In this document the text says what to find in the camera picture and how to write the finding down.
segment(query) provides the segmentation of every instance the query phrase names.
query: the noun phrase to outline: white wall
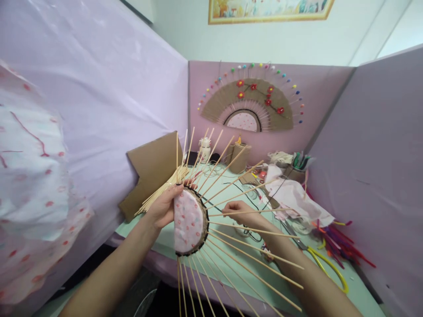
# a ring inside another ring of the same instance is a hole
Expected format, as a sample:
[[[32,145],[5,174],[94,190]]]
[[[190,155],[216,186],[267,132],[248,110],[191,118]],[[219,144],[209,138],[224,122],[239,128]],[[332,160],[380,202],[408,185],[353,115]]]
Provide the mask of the white wall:
[[[126,0],[131,6],[138,10],[150,22],[154,22],[152,0]]]
[[[377,56],[403,13],[382,9],[408,1],[335,0],[326,21],[208,25],[208,0],[154,0],[152,27],[188,60],[355,66]],[[376,17],[380,43],[364,41]]]
[[[423,43],[423,0],[412,0],[378,57]]]

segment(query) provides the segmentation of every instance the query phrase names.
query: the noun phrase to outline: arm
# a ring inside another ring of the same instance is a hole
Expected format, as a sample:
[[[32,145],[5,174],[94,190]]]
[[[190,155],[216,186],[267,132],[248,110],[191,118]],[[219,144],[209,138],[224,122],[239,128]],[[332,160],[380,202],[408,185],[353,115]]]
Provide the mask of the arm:
[[[113,312],[138,275],[161,229],[173,221],[173,198],[183,188],[171,186],[152,204],[123,243],[72,296],[60,317],[104,317]]]
[[[252,210],[245,202],[236,201],[228,203],[222,212],[225,214],[235,211]],[[230,217],[252,229],[280,232],[277,227],[259,213],[236,214]],[[302,270],[276,260],[281,270],[289,278],[304,286],[304,290],[297,287],[292,287],[291,289],[298,296],[309,316],[362,316],[339,287],[316,264],[306,257],[290,239],[266,233],[262,233],[261,236],[273,254],[301,265],[304,268]]]

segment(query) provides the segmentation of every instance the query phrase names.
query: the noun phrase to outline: hand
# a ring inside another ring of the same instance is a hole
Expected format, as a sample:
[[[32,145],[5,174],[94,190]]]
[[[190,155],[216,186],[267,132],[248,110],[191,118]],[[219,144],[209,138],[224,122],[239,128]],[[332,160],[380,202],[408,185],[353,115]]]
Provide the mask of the hand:
[[[250,211],[255,210],[241,200],[229,202],[226,204],[225,208],[222,209],[223,214],[249,212],[247,214],[233,214],[228,217],[236,220],[236,222],[240,225],[246,225],[247,227],[254,228],[257,223],[264,219],[264,217],[258,211]]]
[[[189,186],[191,179],[185,180],[184,185]],[[197,185],[193,184],[192,189],[196,189]],[[180,195],[184,190],[182,184],[170,186],[156,201],[150,206],[145,217],[152,222],[156,229],[162,229],[170,224],[174,219],[173,198]]]

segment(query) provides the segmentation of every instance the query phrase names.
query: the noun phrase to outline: pen holder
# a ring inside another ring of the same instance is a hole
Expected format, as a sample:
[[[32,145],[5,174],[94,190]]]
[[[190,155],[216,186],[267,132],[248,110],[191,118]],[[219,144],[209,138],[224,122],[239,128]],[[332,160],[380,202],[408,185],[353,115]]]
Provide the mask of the pen holder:
[[[299,170],[298,168],[289,165],[283,175],[289,178],[290,180],[297,181],[300,184],[305,182],[305,170]]]

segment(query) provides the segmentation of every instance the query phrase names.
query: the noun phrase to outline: folding fan decoration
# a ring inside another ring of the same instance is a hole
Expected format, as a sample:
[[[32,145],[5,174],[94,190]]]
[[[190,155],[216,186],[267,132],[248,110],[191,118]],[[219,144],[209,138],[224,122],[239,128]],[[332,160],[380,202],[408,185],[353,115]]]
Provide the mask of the folding fan decoration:
[[[211,131],[211,134],[209,136],[209,139],[211,139],[211,136],[213,135],[213,131]],[[220,132],[219,137],[213,147],[213,150],[211,153],[214,152],[216,145],[218,144],[220,137],[223,133],[223,130]],[[186,148],[186,138],[187,138],[187,134],[188,131],[186,133],[185,136],[185,145],[184,145],[184,152],[185,152],[185,148]],[[220,222],[214,222],[214,221],[210,221],[211,217],[219,217],[219,216],[223,216],[222,213],[216,213],[216,214],[209,214],[211,213],[211,211],[214,211],[214,207],[222,204],[222,203],[226,203],[228,201],[231,201],[241,195],[244,195],[245,193],[248,193],[250,191],[253,191],[257,188],[263,187],[265,185],[267,185],[268,183],[271,183],[272,181],[266,182],[264,184],[260,184],[252,189],[249,189],[245,192],[242,192],[239,195],[236,195],[235,197],[232,197],[230,199],[226,199],[222,202],[219,202],[215,205],[213,205],[210,200],[214,199],[216,196],[218,196],[221,192],[223,192],[226,188],[228,188],[231,184],[235,183],[237,180],[239,180],[241,177],[243,177],[244,175],[246,175],[247,173],[250,173],[256,166],[258,166],[259,164],[263,163],[263,161],[257,163],[255,166],[253,166],[251,169],[249,169],[248,171],[246,171],[245,173],[243,173],[239,178],[237,178],[236,180],[234,180],[232,183],[230,183],[229,185],[227,185],[225,188],[223,188],[222,190],[220,190],[218,193],[216,193],[215,195],[213,195],[212,197],[210,197],[210,199],[206,200],[204,198],[204,194],[206,194],[210,188],[212,188],[217,180],[220,178],[220,176],[230,167],[230,165],[235,162],[237,160],[237,158],[242,154],[243,150],[237,155],[237,157],[235,157],[231,163],[226,167],[226,169],[219,175],[219,177],[217,177],[217,179],[212,183],[211,186],[209,186],[209,188],[204,188],[204,184],[207,182],[208,178],[210,177],[210,175],[213,174],[213,171],[215,170],[216,166],[219,164],[220,159],[222,157],[225,156],[225,153],[228,149],[228,147],[230,146],[232,140],[234,139],[234,137],[231,138],[231,140],[229,141],[228,145],[226,146],[225,150],[223,151],[223,153],[221,154],[219,160],[217,161],[217,163],[214,165],[213,169],[211,170],[211,172],[209,173],[209,175],[207,176],[207,178],[205,179],[205,181],[202,183],[201,186],[198,187],[193,185],[193,182],[195,181],[196,184],[201,184],[201,178],[203,176],[203,173],[200,173],[200,175],[198,176],[198,178],[196,180],[193,180],[193,176],[197,175],[197,170],[198,170],[198,166],[200,164],[198,164],[198,162],[201,162],[202,157],[203,157],[203,153],[201,152],[201,148],[200,148],[200,152],[197,156],[197,159],[195,161],[195,164],[193,166],[193,168],[191,169],[191,172],[188,173],[187,169],[186,169],[186,165],[182,164],[182,166],[179,166],[178,162],[176,162],[176,171],[174,174],[174,179],[173,179],[173,183],[177,182],[178,184],[182,183],[185,179],[188,179],[188,183],[185,181],[185,184],[187,183],[187,185],[185,185],[185,188],[183,190],[183,192],[180,194],[180,196],[176,197],[174,199],[174,248],[175,248],[175,252],[177,255],[177,264],[178,264],[178,284],[179,284],[179,312],[180,312],[180,316],[182,316],[182,307],[184,307],[184,311],[185,311],[185,315],[187,315],[187,311],[188,309],[190,309],[190,304],[188,302],[188,307],[187,307],[187,299],[186,299],[186,295],[185,295],[185,286],[184,286],[184,279],[186,279],[187,283],[189,284],[189,280],[191,278],[193,278],[194,281],[194,285],[196,288],[196,293],[197,293],[197,297],[200,303],[200,307],[201,307],[201,311],[203,313],[204,316],[204,307],[202,306],[202,303],[200,301],[200,295],[199,295],[199,288],[201,287],[204,290],[204,294],[207,297],[207,301],[209,303],[209,306],[211,308],[211,311],[213,313],[213,315],[215,316],[215,313],[213,311],[212,305],[210,303],[210,299],[208,297],[208,294],[206,292],[206,288],[204,287],[204,283],[207,283],[205,281],[204,278],[201,277],[198,268],[202,268],[202,270],[205,273],[205,277],[207,278],[207,281],[211,284],[211,287],[213,289],[213,291],[215,292],[218,300],[220,301],[220,304],[222,305],[223,310],[225,311],[225,314],[229,317],[229,314],[224,306],[224,304],[222,303],[222,300],[219,297],[219,294],[217,292],[217,290],[215,289],[215,287],[212,284],[211,278],[208,276],[204,265],[206,265],[207,267],[210,268],[210,270],[213,272],[214,275],[214,279],[216,279],[220,285],[222,285],[222,287],[224,288],[225,292],[228,294],[228,297],[231,299],[232,303],[234,304],[234,307],[237,308],[238,312],[244,316],[244,314],[241,312],[241,310],[239,309],[239,307],[237,306],[236,302],[231,298],[231,296],[229,295],[229,292],[226,290],[225,286],[223,285],[223,283],[221,282],[220,278],[218,277],[218,273],[216,273],[217,270],[219,270],[221,272],[221,277],[225,278],[227,280],[227,282],[229,282],[229,284],[238,292],[238,294],[245,300],[245,302],[248,304],[248,306],[251,308],[251,310],[254,312],[254,314],[259,317],[258,313],[254,310],[253,306],[245,299],[244,295],[237,289],[237,287],[235,286],[235,284],[231,281],[231,279],[224,273],[224,271],[216,264],[215,260],[217,258],[219,258],[223,263],[225,263],[226,265],[228,265],[228,267],[234,271],[234,273],[236,275],[238,275],[256,294],[259,298],[261,298],[265,303],[267,303],[279,316],[282,316],[282,314],[279,312],[279,310],[277,310],[275,307],[273,307],[269,301],[259,292],[257,292],[257,290],[255,288],[253,288],[253,286],[251,286],[250,283],[248,283],[248,281],[245,280],[245,278],[243,278],[240,274],[239,274],[239,269],[235,269],[230,262],[231,261],[235,261],[238,265],[240,265],[243,269],[247,270],[248,273],[252,274],[255,278],[257,278],[261,283],[265,284],[266,286],[268,286],[272,291],[274,291],[276,294],[278,294],[279,296],[281,296],[284,300],[286,300],[288,303],[290,303],[291,305],[293,305],[296,309],[298,309],[299,311],[301,311],[301,308],[295,304],[294,302],[292,302],[289,298],[287,298],[285,295],[283,295],[281,292],[279,292],[277,289],[275,289],[273,286],[271,286],[268,282],[266,282],[263,278],[261,278],[260,276],[258,276],[257,274],[255,274],[252,270],[250,270],[248,267],[246,267],[244,264],[240,263],[232,254],[224,251],[218,244],[220,244],[220,242],[224,243],[225,245],[228,245],[231,247],[231,249],[236,250],[237,252],[241,252],[244,255],[246,255],[247,257],[251,258],[252,260],[254,260],[255,262],[263,265],[264,267],[266,267],[267,269],[269,269],[270,271],[272,271],[274,274],[276,274],[277,276],[279,276],[280,278],[292,283],[293,285],[295,285],[296,287],[302,288],[303,287],[301,285],[299,285],[298,283],[294,282],[293,280],[289,279],[288,277],[282,275],[280,272],[274,270],[273,268],[271,268],[270,266],[268,266],[268,264],[260,261],[259,259],[255,258],[254,256],[248,254],[247,252],[242,251],[241,249],[239,249],[238,247],[236,247],[235,245],[232,245],[232,243],[228,242],[227,239],[230,239],[230,241],[234,241],[243,245],[246,245],[248,247],[251,247],[251,249],[257,250],[259,252],[261,252],[262,254],[267,254],[266,251],[254,247],[246,242],[240,241],[238,239],[235,239],[231,236],[228,236],[226,234],[224,234],[223,232],[220,232],[219,230],[217,230],[217,225],[224,225],[224,226],[230,226],[230,227],[234,227],[234,228],[239,228],[239,229],[245,229],[245,227],[241,227],[241,226],[236,226],[236,225],[230,225],[230,224],[226,224],[226,223],[220,223]],[[155,195],[153,194],[149,200],[148,203],[153,203],[154,200],[158,197],[159,194]],[[257,210],[257,211],[250,211],[250,212],[234,212],[234,213],[230,213],[230,214],[226,214],[226,215],[233,215],[233,214],[243,214],[243,213],[251,213],[251,212],[272,212],[272,211],[277,211],[277,210],[288,210],[288,209],[273,209],[273,210]],[[257,230],[257,229],[251,229],[248,228],[248,230],[253,231],[253,232],[257,232],[257,233],[267,233],[267,234],[273,234],[273,235],[278,235],[278,236],[283,236],[283,237],[290,237],[290,238],[297,238],[296,236],[290,236],[290,235],[285,235],[282,233],[274,233],[274,232],[266,232],[266,231],[262,231],[262,230]],[[289,263],[297,268],[300,269],[304,269],[301,266],[292,263],[288,260],[285,260],[283,258],[280,258],[276,255],[272,254],[273,258],[276,258],[280,261],[283,261],[285,263]],[[200,281],[201,285],[197,285],[196,283],[196,279],[194,277],[194,270],[197,272],[198,275],[198,280]],[[194,309],[194,298],[191,292],[191,289],[188,289],[189,292],[189,296],[191,298],[191,304],[193,306],[193,310]]]
[[[304,114],[302,100],[297,85],[286,74],[269,64],[255,67],[252,63],[232,68],[231,74],[219,74],[202,95],[198,110],[202,108],[202,117],[232,128],[289,130],[303,122],[299,119]]]

